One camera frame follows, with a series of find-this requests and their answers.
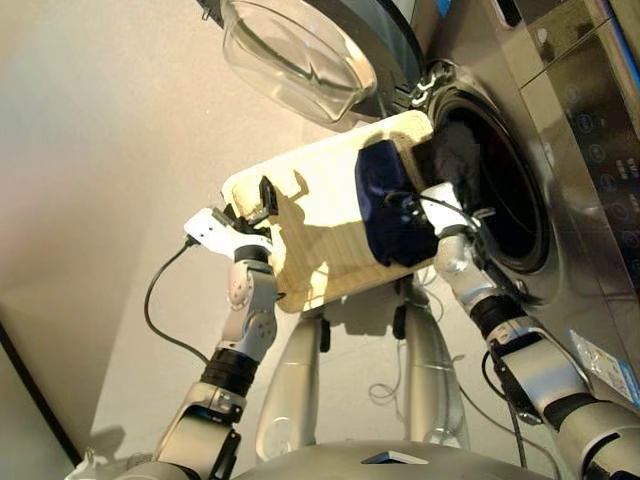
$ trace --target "silver appliance surface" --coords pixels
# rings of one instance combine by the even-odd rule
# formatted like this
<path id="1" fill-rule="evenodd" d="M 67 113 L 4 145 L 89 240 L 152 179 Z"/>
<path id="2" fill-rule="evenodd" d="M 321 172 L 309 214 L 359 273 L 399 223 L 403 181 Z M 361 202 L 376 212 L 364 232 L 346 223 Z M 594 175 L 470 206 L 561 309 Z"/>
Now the silver appliance surface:
<path id="1" fill-rule="evenodd" d="M 236 477 L 264 479 L 543 479 L 468 450 L 408 441 L 346 441 L 283 455 Z"/>
<path id="2" fill-rule="evenodd" d="M 623 48 L 605 1 L 520 0 L 524 21 L 513 30 L 499 23 L 488 3 L 453 2 L 431 56 L 473 73 L 544 197 L 550 224 L 544 266 L 528 274 L 505 271 L 539 298 L 528 313 L 587 363 L 596 394 L 638 408 L 640 97 L 629 53 L 634 48 Z"/>

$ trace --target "dark blue garment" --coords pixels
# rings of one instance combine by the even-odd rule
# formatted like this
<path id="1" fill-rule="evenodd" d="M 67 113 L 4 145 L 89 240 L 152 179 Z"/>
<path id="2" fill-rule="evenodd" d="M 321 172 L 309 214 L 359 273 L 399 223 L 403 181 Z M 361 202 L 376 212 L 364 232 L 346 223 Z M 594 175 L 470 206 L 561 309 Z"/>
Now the dark blue garment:
<path id="1" fill-rule="evenodd" d="M 358 205 L 369 249 L 382 265 L 410 267 L 435 255 L 438 238 L 430 223 L 418 223 L 399 206 L 385 205 L 387 194 L 415 192 L 390 140 L 363 148 L 355 169 Z"/>

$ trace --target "wooden board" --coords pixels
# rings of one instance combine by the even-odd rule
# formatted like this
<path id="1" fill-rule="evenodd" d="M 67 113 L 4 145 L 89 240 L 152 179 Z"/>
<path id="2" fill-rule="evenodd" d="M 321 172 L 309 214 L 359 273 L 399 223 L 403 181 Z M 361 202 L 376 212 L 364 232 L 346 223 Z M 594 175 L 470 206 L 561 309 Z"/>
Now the wooden board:
<path id="1" fill-rule="evenodd" d="M 433 133 L 421 112 L 409 111 L 347 133 L 307 145 L 231 176 L 222 195 L 239 215 L 260 207 L 258 183 L 266 175 L 276 188 L 279 215 L 269 225 L 274 252 L 270 263 L 279 306 L 297 312 L 391 282 L 413 268 L 380 265 L 369 250 L 355 186 L 358 151 L 390 139 L 400 152 L 412 181 L 419 185 L 411 147 Z"/>

